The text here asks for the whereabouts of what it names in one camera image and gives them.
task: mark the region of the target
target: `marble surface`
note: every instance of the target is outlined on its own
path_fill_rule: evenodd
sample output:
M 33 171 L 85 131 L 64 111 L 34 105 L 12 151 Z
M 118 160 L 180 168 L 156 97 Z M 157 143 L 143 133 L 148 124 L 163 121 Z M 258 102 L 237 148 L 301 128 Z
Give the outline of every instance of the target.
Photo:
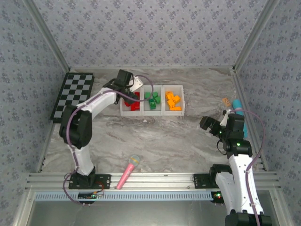
M 135 172 L 207 172 L 213 163 L 227 162 L 216 149 L 217 138 L 202 130 L 199 122 L 202 116 L 222 119 L 222 98 L 235 99 L 229 70 L 127 70 L 147 75 L 157 85 L 183 85 L 185 116 L 121 117 L 119 105 L 109 106 L 93 120 L 89 147 L 97 172 L 123 172 L 133 154 L 141 159 Z M 118 69 L 93 72 L 92 95 L 116 77 Z M 58 131 L 56 125 L 42 172 L 69 172 L 74 168 L 71 153 Z

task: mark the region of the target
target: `toy microphone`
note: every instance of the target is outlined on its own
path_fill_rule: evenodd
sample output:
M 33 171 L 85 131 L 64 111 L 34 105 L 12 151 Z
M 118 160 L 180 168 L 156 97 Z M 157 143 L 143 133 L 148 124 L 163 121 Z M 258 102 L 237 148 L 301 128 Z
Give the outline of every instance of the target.
M 125 184 L 125 182 L 127 181 L 128 177 L 130 176 L 131 172 L 133 171 L 133 169 L 135 168 L 135 166 L 137 166 L 139 164 L 139 157 L 137 155 L 132 155 L 128 161 L 128 165 L 126 170 L 124 171 L 120 181 L 118 182 L 116 188 L 118 190 L 120 190 L 123 185 Z

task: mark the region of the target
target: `black and white checkerboard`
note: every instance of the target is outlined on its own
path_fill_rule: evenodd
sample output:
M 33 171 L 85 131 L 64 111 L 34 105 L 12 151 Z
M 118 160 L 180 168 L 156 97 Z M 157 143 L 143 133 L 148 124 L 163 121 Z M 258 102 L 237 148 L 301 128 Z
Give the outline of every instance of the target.
M 89 99 L 93 82 L 91 73 L 66 73 L 50 119 L 61 123 L 67 105 L 78 105 Z

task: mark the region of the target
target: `patterned wallpaper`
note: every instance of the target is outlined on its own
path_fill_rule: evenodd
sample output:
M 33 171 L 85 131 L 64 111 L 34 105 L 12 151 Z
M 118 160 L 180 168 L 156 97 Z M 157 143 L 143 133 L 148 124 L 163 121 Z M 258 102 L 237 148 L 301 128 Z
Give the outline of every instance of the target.
M 21 0 L 1 1 L 0 225 L 36 170 L 64 73 Z
M 300 0 L 280 1 L 239 74 L 251 109 L 266 124 L 269 168 L 278 172 L 293 219 L 301 225 Z
M 266 0 L 35 0 L 69 66 L 233 65 Z

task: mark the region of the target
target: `microphone head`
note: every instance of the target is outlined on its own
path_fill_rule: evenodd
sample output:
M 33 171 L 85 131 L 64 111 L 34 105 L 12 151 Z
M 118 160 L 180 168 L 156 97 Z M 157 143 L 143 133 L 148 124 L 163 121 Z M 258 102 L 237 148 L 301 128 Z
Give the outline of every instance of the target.
M 128 160 L 129 163 L 133 164 L 134 166 L 137 166 L 139 164 L 140 158 L 137 155 L 132 155 L 130 159 Z

